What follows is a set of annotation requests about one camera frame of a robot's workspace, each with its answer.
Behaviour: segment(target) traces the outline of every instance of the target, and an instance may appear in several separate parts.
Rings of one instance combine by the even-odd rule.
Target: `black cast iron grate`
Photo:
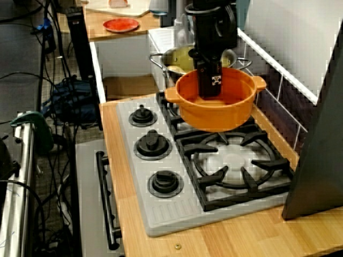
[[[276,186],[269,186],[259,189],[258,186],[270,179],[276,170],[282,170],[282,174],[292,180],[294,171],[289,166],[289,161],[281,156],[267,137],[267,133],[255,124],[255,120],[250,117],[242,126],[223,133],[210,133],[190,128],[179,131],[177,125],[184,120],[177,114],[175,106],[171,105],[165,99],[164,93],[157,93],[156,99],[169,129],[176,141],[176,147],[186,167],[187,173],[192,181],[193,187],[197,193],[198,199],[204,211],[215,210],[223,207],[236,205],[252,200],[262,199],[268,196],[277,195],[289,191],[290,182]],[[252,164],[266,170],[267,173],[261,179],[255,181],[244,167],[241,168],[244,184],[228,184],[222,182],[228,167],[225,166],[212,175],[208,175],[200,165],[200,153],[217,152],[218,149],[208,145],[212,140],[221,141],[228,145],[230,137],[241,137],[241,146],[246,146],[252,142],[259,144],[268,153],[270,160],[252,160]],[[246,193],[224,197],[216,200],[208,200],[206,197],[206,188],[208,186],[221,186],[235,190],[247,189]]]

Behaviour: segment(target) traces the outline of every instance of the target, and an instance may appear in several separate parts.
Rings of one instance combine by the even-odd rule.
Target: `wooden countertop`
[[[105,30],[102,27],[102,24],[107,21],[111,20],[117,16],[99,12],[92,12],[85,10],[84,8],[84,16],[85,16],[85,24],[87,28],[88,40],[92,41],[100,41],[106,39],[117,39],[122,37],[128,37],[133,35],[142,35],[147,34],[149,29],[159,28],[160,22],[158,18],[154,18],[152,13],[147,13],[146,15],[140,18],[134,18],[136,21],[139,22],[139,27],[134,31],[126,32],[126,33],[113,33]],[[58,14],[58,21],[61,27],[62,33],[69,33],[68,21],[64,14]]]
[[[118,102],[104,103],[100,109],[126,257],[300,257],[343,249],[343,208],[286,222],[280,206],[162,237],[148,237],[116,116]],[[253,108],[252,116],[295,169],[298,155],[258,108]]]

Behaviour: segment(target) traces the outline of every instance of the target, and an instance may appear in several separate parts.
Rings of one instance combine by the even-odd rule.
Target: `black equipment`
[[[65,15],[68,20],[81,78],[82,80],[88,80],[88,76],[94,76],[94,70],[82,7],[68,8],[65,10]]]
[[[236,3],[197,0],[185,11],[194,23],[195,47],[189,56],[198,72],[199,96],[217,96],[221,91],[222,53],[237,46]]]

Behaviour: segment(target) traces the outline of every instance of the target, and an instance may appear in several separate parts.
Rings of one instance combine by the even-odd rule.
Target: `stove knob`
[[[133,113],[132,119],[136,123],[144,124],[151,122],[154,119],[151,110],[144,108],[144,105],[140,105],[139,109]]]
[[[137,151],[143,156],[160,156],[168,151],[169,141],[156,130],[150,130],[137,142]]]
[[[150,130],[146,135],[146,146],[153,151],[159,145],[159,135],[156,130]]]
[[[168,170],[156,172],[153,180],[153,188],[162,194],[168,194],[178,188],[178,178]]]

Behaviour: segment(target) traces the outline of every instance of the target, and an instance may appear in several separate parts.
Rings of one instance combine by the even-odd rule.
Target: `oven door handle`
[[[106,182],[107,171],[104,168],[104,165],[108,165],[109,163],[108,163],[108,158],[103,158],[104,155],[105,153],[103,151],[99,151],[96,153],[96,163],[98,165],[102,209],[103,209],[103,214],[105,216],[105,226],[106,226],[108,248],[110,250],[117,250],[120,245],[117,243],[116,239],[121,238],[122,233],[121,233],[120,228],[115,228],[113,226],[113,220],[115,219],[115,216],[112,214],[110,197],[109,197],[110,192],[107,189],[107,182]]]

